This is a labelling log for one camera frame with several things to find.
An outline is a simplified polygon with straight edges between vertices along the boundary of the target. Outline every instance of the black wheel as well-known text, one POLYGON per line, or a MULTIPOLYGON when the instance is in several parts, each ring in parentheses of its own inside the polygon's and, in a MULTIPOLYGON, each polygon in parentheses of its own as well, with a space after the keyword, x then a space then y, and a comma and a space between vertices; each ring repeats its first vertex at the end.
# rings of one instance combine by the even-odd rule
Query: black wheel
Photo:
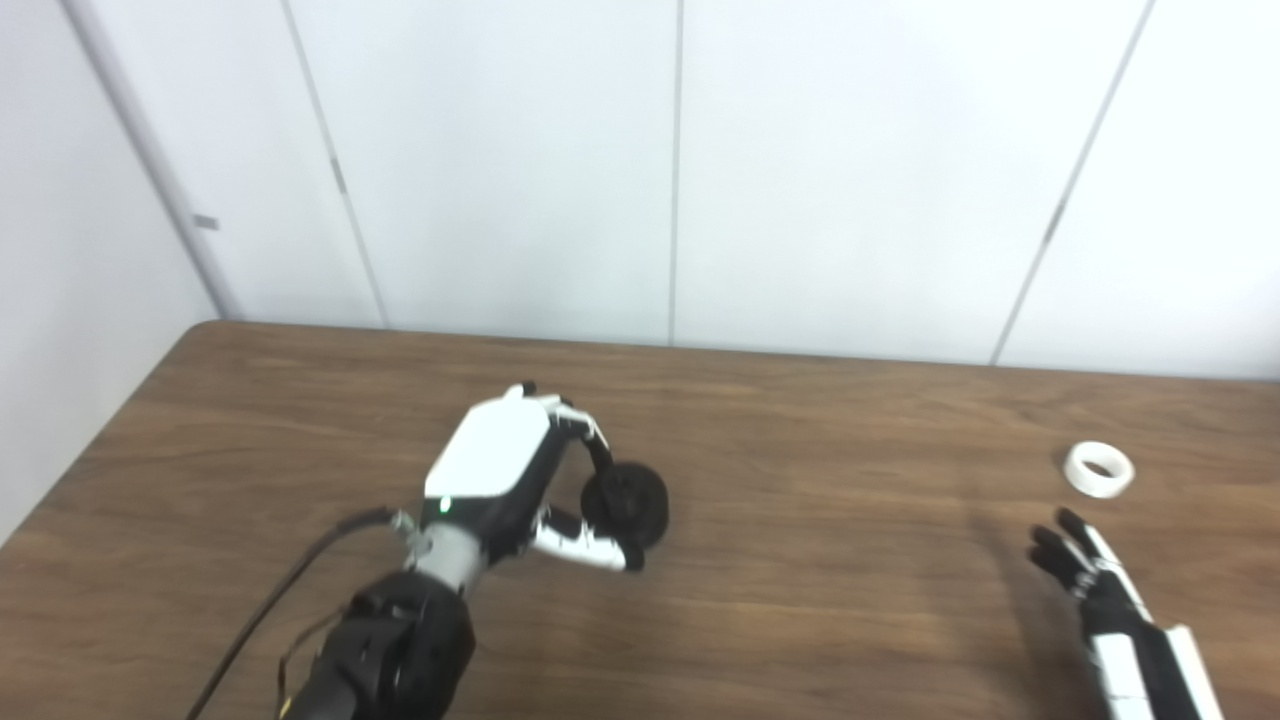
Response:
POLYGON ((662 539, 669 519, 667 486, 639 462, 617 462, 582 487, 582 518, 604 534, 648 550, 662 539))

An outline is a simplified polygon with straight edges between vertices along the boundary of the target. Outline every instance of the black object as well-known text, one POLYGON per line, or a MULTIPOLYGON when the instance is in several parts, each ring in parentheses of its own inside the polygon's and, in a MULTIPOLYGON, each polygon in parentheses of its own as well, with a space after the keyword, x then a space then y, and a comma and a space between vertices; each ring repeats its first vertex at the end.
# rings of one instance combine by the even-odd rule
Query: black object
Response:
POLYGON ((256 630, 259 624, 262 623, 266 614, 275 607, 275 603, 284 597, 284 593, 289 591, 298 578, 302 577, 302 573, 307 570, 311 562, 319 557, 320 553, 328 550, 334 542, 356 530, 387 525, 393 518, 396 518, 396 511, 388 507, 376 507, 374 510, 356 512, 355 515, 349 515, 340 520, 329 532, 320 536, 316 542, 311 543, 306 552, 302 553, 302 557, 293 564, 293 568, 289 568, 289 571, 284 574, 284 578, 280 579, 271 592, 268 593, 266 598, 262 600, 256 610, 253 610, 253 614, 250 615, 248 621, 244 623, 241 632, 236 634, 236 639, 232 641, 230 647, 227 648, 227 652, 218 662, 218 666, 214 667, 214 673, 209 676, 204 689, 200 691, 200 696, 196 697, 196 702, 191 703, 191 710, 187 711, 187 720, 196 720, 200 717, 205 706, 209 705, 209 698, 214 696, 214 691, 218 689, 218 684, 223 682, 223 675, 225 675, 227 670, 230 669, 232 662, 236 661, 236 656, 239 655, 241 648, 243 648, 244 643, 248 642, 250 635, 253 634, 253 630, 256 630))
POLYGON ((582 487, 582 518, 602 533, 650 548, 669 521, 667 486, 639 462, 617 462, 582 487))
POLYGON ((475 646, 458 593, 419 573, 392 573, 356 593, 280 717, 435 720, 475 646))

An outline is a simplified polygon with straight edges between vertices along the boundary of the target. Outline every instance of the wooden table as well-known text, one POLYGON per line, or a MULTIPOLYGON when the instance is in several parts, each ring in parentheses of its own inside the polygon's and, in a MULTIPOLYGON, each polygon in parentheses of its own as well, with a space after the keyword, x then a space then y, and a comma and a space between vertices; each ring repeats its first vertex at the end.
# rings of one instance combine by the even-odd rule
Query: wooden table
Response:
MULTIPOLYGON (((1280 716, 1280 386, 210 323, 0 551, 0 717, 180 717, 306 543, 416 511, 526 378, 664 474, 671 530, 640 575, 499 565, 451 717, 1102 717, 1023 556, 1061 503, 1196 629, 1228 717, 1280 716), (1121 498, 1059 475, 1085 438, 1137 462, 1121 498)), ((376 532, 320 560, 206 716, 268 717, 279 652, 401 560, 376 532)))

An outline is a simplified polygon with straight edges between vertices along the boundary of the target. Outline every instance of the white robotic finger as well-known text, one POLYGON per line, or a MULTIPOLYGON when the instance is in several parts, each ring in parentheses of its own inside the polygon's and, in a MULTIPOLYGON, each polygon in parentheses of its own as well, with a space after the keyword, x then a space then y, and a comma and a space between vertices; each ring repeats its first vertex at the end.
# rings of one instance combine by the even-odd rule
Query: white robotic finger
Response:
POLYGON ((562 560, 607 570, 644 568, 644 551, 637 546, 596 534, 585 520, 549 505, 539 512, 529 546, 562 560))

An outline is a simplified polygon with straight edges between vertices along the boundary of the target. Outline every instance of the black robotic finger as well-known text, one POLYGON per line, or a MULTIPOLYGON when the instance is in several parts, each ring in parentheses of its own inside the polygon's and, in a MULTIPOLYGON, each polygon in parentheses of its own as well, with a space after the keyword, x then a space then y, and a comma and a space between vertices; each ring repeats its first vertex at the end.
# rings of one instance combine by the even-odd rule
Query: black robotic finger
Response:
POLYGON ((1027 550, 1027 557, 1036 564, 1037 568, 1044 570, 1053 577, 1059 583, 1061 583, 1062 589, 1071 592, 1075 589, 1075 570, 1073 569, 1069 559, 1053 552, 1044 546, 1033 546, 1027 550))
POLYGON ((1084 556, 1084 552, 1080 551, 1079 546, 1043 525, 1036 525, 1032 528, 1032 541, 1041 547, 1046 547, 1052 552, 1064 556, 1074 568, 1075 573, 1092 574, 1096 571, 1093 562, 1084 556))
POLYGON ((1097 546, 1097 543, 1093 542, 1093 533, 1089 532, 1092 528, 1089 527, 1088 523, 1084 521, 1084 518, 1080 518, 1079 515, 1068 510, 1066 507, 1059 507, 1057 525, 1064 530, 1066 530, 1068 537, 1079 543, 1079 546, 1084 550, 1085 555, 1088 555, 1091 559, 1096 560, 1098 557, 1102 557, 1102 551, 1097 546))
POLYGON ((582 518, 602 533, 650 548, 669 521, 667 486, 639 462, 617 462, 582 487, 582 518))

